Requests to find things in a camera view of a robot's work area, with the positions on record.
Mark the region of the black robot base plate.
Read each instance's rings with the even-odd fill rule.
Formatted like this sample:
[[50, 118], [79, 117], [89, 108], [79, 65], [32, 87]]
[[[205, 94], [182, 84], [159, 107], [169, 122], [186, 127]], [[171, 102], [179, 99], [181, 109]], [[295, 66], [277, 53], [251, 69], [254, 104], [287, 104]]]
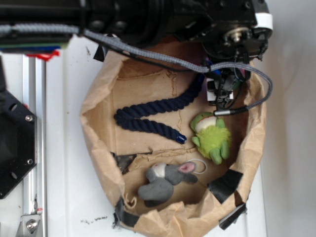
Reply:
[[26, 121], [32, 114], [22, 99], [8, 90], [8, 73], [21, 69], [0, 58], [0, 198], [5, 199], [35, 167], [35, 126]]

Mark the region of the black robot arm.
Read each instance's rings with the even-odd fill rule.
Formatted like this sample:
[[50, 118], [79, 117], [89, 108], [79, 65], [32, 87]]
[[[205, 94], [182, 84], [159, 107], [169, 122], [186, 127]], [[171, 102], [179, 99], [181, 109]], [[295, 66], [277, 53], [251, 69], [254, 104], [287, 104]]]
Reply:
[[[148, 63], [158, 61], [209, 74], [244, 69], [261, 58], [273, 32], [263, 0], [3, 0], [0, 50], [49, 56], [73, 35]], [[199, 67], [146, 52], [165, 36], [199, 42], [212, 66]]]

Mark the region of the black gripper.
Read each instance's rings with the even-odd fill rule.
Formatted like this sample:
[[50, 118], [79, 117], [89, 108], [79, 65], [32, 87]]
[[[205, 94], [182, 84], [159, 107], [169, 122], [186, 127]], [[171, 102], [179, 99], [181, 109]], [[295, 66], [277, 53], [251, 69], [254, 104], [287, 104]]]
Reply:
[[[264, 0], [210, 0], [210, 27], [202, 33], [202, 45], [213, 63], [239, 61], [248, 64], [261, 59], [268, 49], [273, 32], [273, 17]], [[234, 91], [241, 85], [233, 71], [223, 71], [220, 82], [207, 78], [207, 100], [218, 107], [228, 108]]]

